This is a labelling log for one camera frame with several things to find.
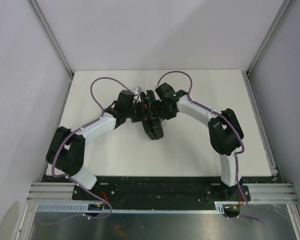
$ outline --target white table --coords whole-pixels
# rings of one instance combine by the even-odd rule
[[[239,156],[239,172],[243,176],[271,176],[253,109],[240,70],[184,70],[193,79],[191,96],[214,108],[234,110],[244,132],[245,153]],[[73,128],[96,118],[101,110],[90,95],[91,82],[98,77],[112,77],[128,88],[140,86],[154,90],[167,70],[77,71],[67,98],[61,126]],[[188,91],[189,80],[183,74],[167,75],[176,91]],[[123,88],[111,81],[94,85],[97,100],[108,107]],[[85,148],[84,165],[99,176],[220,176],[218,154],[210,145],[209,131],[200,122],[178,113],[162,122],[164,137],[150,140],[142,123],[128,119],[119,128],[104,134]],[[49,164],[47,175],[51,175]]]

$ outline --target robotic arm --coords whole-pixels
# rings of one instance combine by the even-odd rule
[[[161,84],[155,91],[159,100],[156,100],[152,90],[147,90],[146,94],[140,87],[133,90],[122,90],[117,101],[114,102],[114,107],[111,105],[106,108],[99,121],[82,128],[67,141],[57,158],[56,168],[90,190],[97,182],[97,178],[84,167],[86,144],[102,134],[118,128],[127,119],[131,119],[132,123],[142,122],[143,129],[149,138],[158,140],[164,136],[161,121],[175,118],[177,113],[183,113],[208,127],[210,143],[220,156],[221,180],[228,187],[234,186],[237,183],[235,152],[240,147],[234,132],[221,117],[215,117],[210,111],[192,103],[188,99],[186,91],[175,92],[167,83]],[[220,114],[234,126],[242,139],[244,134],[235,113],[227,108]],[[46,155],[48,163],[53,163],[59,146],[73,129],[61,126],[56,130]]]

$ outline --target white wall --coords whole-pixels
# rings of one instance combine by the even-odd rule
[[[0,0],[0,239],[43,170],[67,82],[27,1]]]
[[[38,0],[73,71],[247,70],[283,0]]]
[[[252,80],[277,163],[300,201],[300,0],[295,1]]]

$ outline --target cable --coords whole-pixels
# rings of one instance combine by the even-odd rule
[[[161,82],[161,80],[168,74],[173,74],[173,73],[179,73],[179,74],[183,74],[183,75],[186,75],[189,80],[190,80],[190,87],[189,87],[189,90],[188,90],[188,99],[190,102],[194,103],[195,105],[205,109],[205,110],[208,110],[209,112],[211,112],[212,114],[215,114],[219,117],[221,117],[225,122],[226,124],[231,128],[231,130],[234,132],[235,136],[237,137],[240,145],[241,145],[241,151],[238,151],[234,154],[234,158],[235,158],[235,180],[236,180],[236,184],[239,188],[239,191],[241,193],[241,196],[243,197],[243,200],[245,201],[246,205],[248,206],[248,208],[250,209],[250,211],[252,212],[252,214],[255,216],[255,217],[252,217],[252,216],[242,216],[243,218],[253,218],[255,220],[258,220],[260,223],[263,223],[263,221],[260,219],[260,217],[255,213],[255,211],[251,208],[250,204],[248,203],[242,189],[241,189],[241,186],[240,186],[240,183],[239,183],[239,178],[238,178],[238,174],[239,174],[239,162],[238,162],[238,155],[239,154],[242,154],[245,152],[245,145],[244,143],[242,142],[242,139],[241,137],[239,136],[239,133],[237,132],[237,130],[235,129],[235,127],[226,119],[226,117],[224,117],[223,115],[221,115],[220,113],[214,111],[212,108],[209,108],[197,101],[194,101],[192,98],[191,98],[191,90],[192,90],[192,87],[193,87],[193,80],[192,78],[190,77],[189,74],[187,74],[186,72],[184,71],[179,71],[179,70],[174,70],[174,71],[169,71],[169,72],[166,72],[164,75],[162,75],[162,77],[159,79],[158,83],[156,84],[157,86],[159,86],[159,83]]]
[[[51,173],[52,173],[52,176],[55,177],[55,178],[67,177],[66,174],[59,174],[59,175],[57,175],[56,172],[55,172],[57,159],[58,159],[58,157],[59,157],[59,155],[60,155],[61,150],[62,150],[62,149],[64,148],[64,146],[66,145],[66,142],[67,142],[74,134],[76,134],[77,132],[81,131],[82,129],[84,129],[84,128],[86,128],[86,127],[88,127],[88,126],[90,126],[90,125],[92,125],[92,124],[94,124],[94,123],[96,123],[96,122],[98,122],[98,121],[100,120],[100,118],[105,114],[104,108],[103,108],[102,105],[98,102],[98,100],[95,98],[94,92],[93,92],[93,86],[94,86],[94,84],[95,84],[97,81],[101,80],[101,79],[108,79],[108,80],[115,81],[116,83],[118,83],[118,84],[120,84],[121,86],[123,86],[126,90],[130,90],[130,89],[127,88],[126,85],[124,85],[122,82],[118,81],[117,79],[114,79],[114,78],[112,78],[112,77],[107,77],[107,76],[99,77],[99,78],[95,79],[95,80],[91,83],[91,85],[90,85],[90,94],[91,94],[92,99],[95,101],[95,103],[101,108],[101,114],[100,114],[100,116],[97,117],[96,119],[94,119],[94,120],[92,120],[92,121],[86,123],[85,125],[83,125],[83,126],[77,128],[76,130],[72,131],[72,132],[71,132],[71,133],[63,140],[63,142],[62,142],[61,145],[59,146],[59,148],[58,148],[58,150],[57,150],[57,152],[56,152],[56,154],[55,154],[55,156],[54,156],[54,158],[53,158],[53,162],[52,162]],[[90,219],[90,218],[91,218],[91,219],[105,219],[105,218],[109,217],[109,216],[112,214],[113,208],[112,208],[111,204],[110,204],[106,199],[103,199],[103,198],[101,198],[101,197],[95,195],[93,192],[91,192],[90,190],[86,189],[84,186],[82,186],[81,184],[79,184],[78,182],[76,182],[76,181],[75,181],[73,178],[71,178],[70,176],[68,177],[68,179],[69,179],[70,181],[72,181],[73,183],[75,183],[77,186],[79,186],[82,190],[84,190],[84,191],[87,192],[88,194],[92,195],[93,197],[95,197],[95,198],[98,199],[98,200],[103,201],[105,204],[107,204],[107,205],[109,206],[110,212],[109,212],[107,215],[105,215],[105,216],[99,216],[99,217],[89,216],[88,219]],[[81,215],[81,214],[75,214],[75,215],[72,215],[72,216],[67,217],[67,218],[65,218],[65,219],[63,219],[63,220],[60,220],[60,221],[58,221],[58,222],[53,222],[53,223],[42,223],[42,222],[41,222],[41,224],[46,225],[46,226],[52,226],[52,225],[61,223],[61,222],[63,222],[63,221],[66,221],[66,220],[68,220],[68,219],[70,219],[70,218],[72,218],[72,217],[79,216],[79,215]]]

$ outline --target gray floor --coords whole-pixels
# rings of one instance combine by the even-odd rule
[[[113,214],[103,220],[74,217],[53,226],[36,220],[31,240],[295,240],[285,205],[252,206],[264,224],[248,219],[226,220],[220,214]],[[37,213],[45,223],[70,213]],[[241,214],[250,214],[247,207]]]

